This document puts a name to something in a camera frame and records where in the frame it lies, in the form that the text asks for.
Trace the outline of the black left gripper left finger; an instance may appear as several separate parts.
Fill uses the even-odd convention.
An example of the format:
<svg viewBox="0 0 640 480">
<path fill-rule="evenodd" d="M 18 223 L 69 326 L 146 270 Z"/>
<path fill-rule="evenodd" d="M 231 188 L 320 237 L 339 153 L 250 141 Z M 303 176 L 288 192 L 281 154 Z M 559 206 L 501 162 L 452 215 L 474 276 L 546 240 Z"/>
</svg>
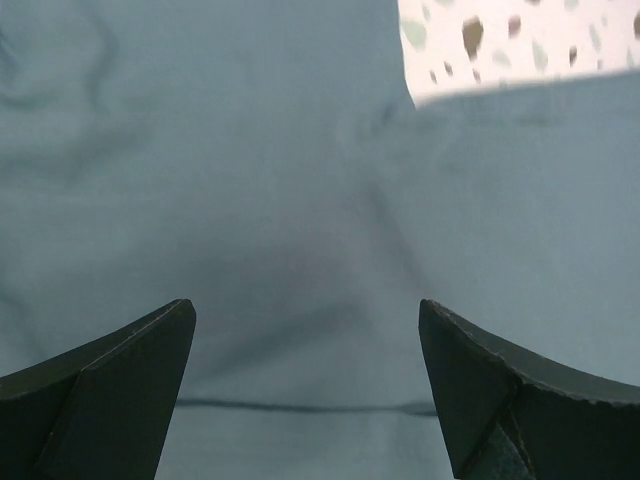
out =
<svg viewBox="0 0 640 480">
<path fill-rule="evenodd" d="M 196 312 L 179 299 L 1 379 L 1 476 L 155 477 Z"/>
</svg>

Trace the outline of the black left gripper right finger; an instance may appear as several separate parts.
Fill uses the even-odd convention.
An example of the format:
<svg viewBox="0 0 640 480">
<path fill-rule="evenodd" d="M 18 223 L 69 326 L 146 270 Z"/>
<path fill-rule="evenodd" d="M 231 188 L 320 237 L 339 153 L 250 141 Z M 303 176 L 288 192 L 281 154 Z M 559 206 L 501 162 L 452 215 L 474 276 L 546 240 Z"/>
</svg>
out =
<svg viewBox="0 0 640 480">
<path fill-rule="evenodd" d="M 562 365 L 433 300 L 419 336 L 457 479 L 636 479 L 639 389 Z"/>
</svg>

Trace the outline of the grey-blue t-shirt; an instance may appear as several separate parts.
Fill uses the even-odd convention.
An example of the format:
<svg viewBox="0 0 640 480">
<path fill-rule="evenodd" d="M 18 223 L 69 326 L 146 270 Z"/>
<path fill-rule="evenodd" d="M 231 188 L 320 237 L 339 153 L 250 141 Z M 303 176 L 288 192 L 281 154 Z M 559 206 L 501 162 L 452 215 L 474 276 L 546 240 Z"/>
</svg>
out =
<svg viewBox="0 0 640 480">
<path fill-rule="evenodd" d="M 5 1 L 1 371 L 177 298 L 163 479 L 447 479 L 433 299 L 639 380 L 639 75 L 415 106 L 392 1 Z"/>
</svg>

